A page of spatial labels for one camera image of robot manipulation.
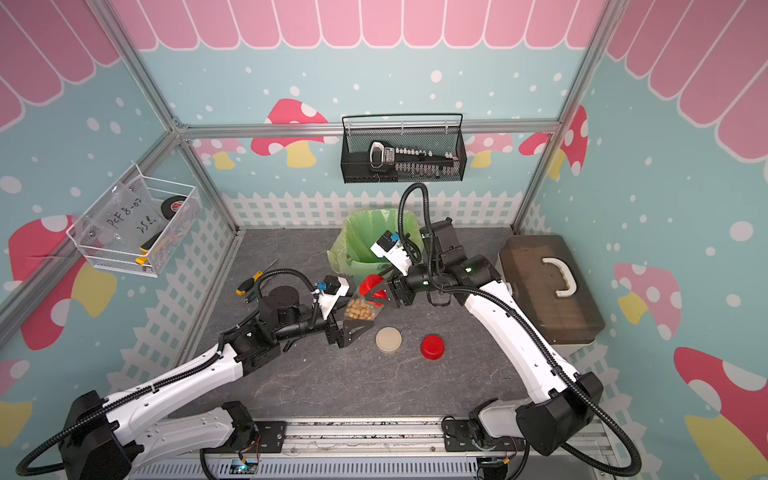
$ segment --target black tape roll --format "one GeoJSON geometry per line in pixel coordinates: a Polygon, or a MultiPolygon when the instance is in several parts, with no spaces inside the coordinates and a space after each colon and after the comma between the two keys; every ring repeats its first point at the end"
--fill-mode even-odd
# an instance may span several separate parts
{"type": "Polygon", "coordinates": [[[163,204],[160,205],[160,210],[163,212],[163,217],[165,217],[166,220],[173,218],[186,199],[187,198],[184,195],[176,195],[165,200],[163,204]]]}

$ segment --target toolbox handle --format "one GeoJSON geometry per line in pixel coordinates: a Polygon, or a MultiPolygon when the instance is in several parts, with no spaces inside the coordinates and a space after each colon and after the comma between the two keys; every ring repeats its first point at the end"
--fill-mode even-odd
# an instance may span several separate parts
{"type": "Polygon", "coordinates": [[[571,269],[568,268],[568,265],[566,265],[563,260],[554,257],[545,257],[541,259],[541,262],[555,265],[560,270],[563,280],[565,280],[566,290],[555,290],[555,295],[560,298],[567,298],[576,293],[576,279],[574,278],[573,273],[571,273],[571,269]]]}

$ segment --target plastic bag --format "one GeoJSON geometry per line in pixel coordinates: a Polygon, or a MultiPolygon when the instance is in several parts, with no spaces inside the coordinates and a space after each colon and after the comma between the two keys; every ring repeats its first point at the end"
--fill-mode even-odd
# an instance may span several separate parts
{"type": "MultiPolygon", "coordinates": [[[[411,234],[411,240],[419,249],[424,248],[413,212],[405,212],[402,228],[411,234]]],[[[397,209],[365,210],[347,217],[341,233],[327,252],[331,269],[339,275],[353,275],[358,283],[368,275],[384,270],[390,265],[389,261],[378,258],[371,251],[371,245],[386,230],[397,232],[397,209]]]]}

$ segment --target round container lid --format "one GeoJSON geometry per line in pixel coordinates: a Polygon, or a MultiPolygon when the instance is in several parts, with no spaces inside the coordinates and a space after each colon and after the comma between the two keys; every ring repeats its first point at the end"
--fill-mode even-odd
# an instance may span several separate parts
{"type": "Polygon", "coordinates": [[[445,353],[445,344],[437,335],[427,335],[422,342],[422,355],[430,360],[437,360],[445,353]]]}
{"type": "Polygon", "coordinates": [[[402,335],[393,326],[385,326],[376,334],[376,346],[384,353],[394,353],[402,345],[402,335]]]}

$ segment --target gray countertop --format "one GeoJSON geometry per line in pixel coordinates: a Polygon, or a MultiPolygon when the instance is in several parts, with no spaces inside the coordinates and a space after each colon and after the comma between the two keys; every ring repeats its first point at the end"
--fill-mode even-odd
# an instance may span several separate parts
{"type": "MultiPolygon", "coordinates": [[[[493,263],[511,235],[508,228],[456,229],[469,256],[481,253],[493,263]]],[[[237,285],[266,267],[302,271],[312,282],[332,273],[326,257],[339,234],[322,230],[246,230],[223,290],[200,338],[197,354],[217,341],[217,333],[253,309],[235,295],[237,285]]],[[[278,276],[265,290],[292,285],[302,303],[311,304],[297,279],[278,276]]],[[[525,387],[482,324],[453,300],[445,308],[430,306],[424,293],[410,307],[385,308],[376,325],[351,346],[328,345],[324,335],[299,340],[288,353],[266,366],[201,396],[173,416],[192,415],[230,400],[240,400],[254,417],[466,415],[493,397],[519,399],[525,387]],[[376,347],[376,332],[393,326],[402,346],[393,354],[376,347]],[[445,355],[425,359],[419,347],[428,334],[445,342],[445,355]]]]}

